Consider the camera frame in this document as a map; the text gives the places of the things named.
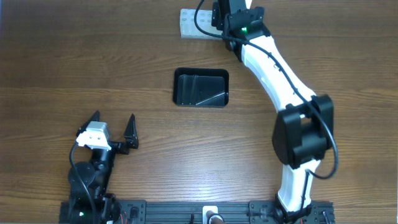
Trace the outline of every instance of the wood grain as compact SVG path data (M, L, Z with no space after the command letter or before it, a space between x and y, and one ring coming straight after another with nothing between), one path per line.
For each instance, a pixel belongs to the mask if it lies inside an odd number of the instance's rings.
M188 0L3 0L0 222L57 222L68 153L94 110L122 140L134 113L140 149L118 156L110 192L148 201L270 200L281 182L272 102L218 41L183 40ZM340 169L312 198L338 223L395 223L398 2L255 0L296 74L335 103ZM203 8L209 9L211 1ZM172 103L178 67L229 71L226 108ZM78 161L90 157L77 150ZM319 173L332 166L327 152Z

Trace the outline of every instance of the wooden table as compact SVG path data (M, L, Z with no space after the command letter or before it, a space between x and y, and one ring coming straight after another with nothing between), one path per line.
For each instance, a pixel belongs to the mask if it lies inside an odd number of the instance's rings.
M255 76L220 41L180 38L188 0L3 0L0 40L0 222L57 222L68 154L95 110L140 149L118 156L109 191L148 201L272 200L282 164L276 113ZM295 73L335 103L340 169L312 199L338 223L395 223L398 1L255 0ZM203 5L210 9L211 1ZM229 71L223 109L172 102L178 67ZM333 164L328 151L318 171ZM90 158L79 148L77 161Z

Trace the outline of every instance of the brown wood surface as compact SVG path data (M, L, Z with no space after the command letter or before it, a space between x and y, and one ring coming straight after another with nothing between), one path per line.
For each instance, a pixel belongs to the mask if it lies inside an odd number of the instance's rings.
M148 201L271 200L282 165L274 106L220 41L180 38L188 0L3 0L0 31L0 222L57 222L68 154L95 110L122 140L134 113L140 149L118 156L109 191ZM340 169L312 199L338 223L395 223L398 1L254 0L295 73L335 103ZM203 5L211 7L210 0ZM226 108L172 102L178 67L229 71ZM76 151L76 160L91 152ZM332 166L332 152L321 174Z

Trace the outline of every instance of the black plastic container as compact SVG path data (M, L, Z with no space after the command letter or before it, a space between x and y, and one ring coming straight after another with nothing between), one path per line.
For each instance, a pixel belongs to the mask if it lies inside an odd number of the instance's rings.
M178 68L173 101L179 106L224 107L229 100L228 82L224 69Z

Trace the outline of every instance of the wooden tabletop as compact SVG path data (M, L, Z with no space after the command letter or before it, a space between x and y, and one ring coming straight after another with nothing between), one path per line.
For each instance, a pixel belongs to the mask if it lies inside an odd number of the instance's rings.
M272 200L282 177L276 113L256 77L215 40L181 39L189 0L3 0L0 32L0 222L57 222L68 154L95 110L123 140L131 113L140 146L117 156L121 199ZM254 0L297 76L335 104L340 168L312 199L338 223L397 221L398 1ZM203 9L211 9L207 0ZM229 104L172 102L178 67L229 71ZM76 161L91 151L76 150ZM329 150L318 170L329 172Z

